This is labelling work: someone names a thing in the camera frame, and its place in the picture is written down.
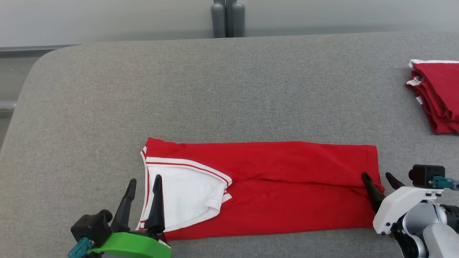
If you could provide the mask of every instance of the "folded clothing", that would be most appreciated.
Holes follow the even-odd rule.
[[[362,172],[384,192],[375,146],[149,138],[141,155],[146,192],[137,230],[160,174],[168,240],[371,228]]]
[[[413,59],[408,89],[415,92],[436,134],[459,133],[459,62]]]

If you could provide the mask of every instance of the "teal connector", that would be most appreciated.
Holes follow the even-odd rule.
[[[74,248],[68,253],[68,258],[82,258],[88,253],[89,249],[94,245],[94,242],[87,237],[83,237],[78,241]]]
[[[434,176],[431,182],[433,187],[449,188],[453,191],[459,191],[459,181],[454,181],[451,178],[444,178],[441,176]]]

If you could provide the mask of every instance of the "gray padded table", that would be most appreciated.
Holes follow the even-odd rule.
[[[147,137],[373,144],[380,174],[459,178],[459,137],[434,135],[404,87],[410,59],[459,60],[458,33],[370,33],[73,46],[32,68],[0,153],[2,257],[65,257],[83,214],[115,212]],[[384,181],[387,193],[393,190]],[[443,203],[459,205],[448,191]],[[320,196],[307,198],[313,205]],[[401,257],[373,229],[171,242],[174,257]]]

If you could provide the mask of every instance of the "gray cylinder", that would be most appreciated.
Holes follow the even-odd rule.
[[[213,4],[210,8],[212,12],[213,37],[225,37],[225,7],[222,4]]]
[[[0,100],[0,112],[12,112],[16,108],[14,100]]]
[[[232,38],[234,35],[233,31],[233,4],[236,3],[236,0],[226,0],[226,26],[228,38]]]
[[[243,3],[233,4],[233,37],[240,38],[246,35],[246,6]]]

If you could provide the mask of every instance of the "robotic arm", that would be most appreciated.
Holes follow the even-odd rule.
[[[409,172],[411,187],[386,173],[396,191],[383,196],[370,176],[362,175],[376,212],[375,231],[395,238],[405,258],[459,257],[459,207],[434,202],[444,188],[459,187],[459,182],[444,176],[442,166],[414,165]]]
[[[107,210],[84,215],[70,229],[78,242],[68,258],[99,258],[104,253],[128,258],[170,258],[171,247],[164,236],[164,201],[162,178],[157,175],[153,185],[153,201],[144,231],[128,227],[136,180],[131,179],[115,217]]]

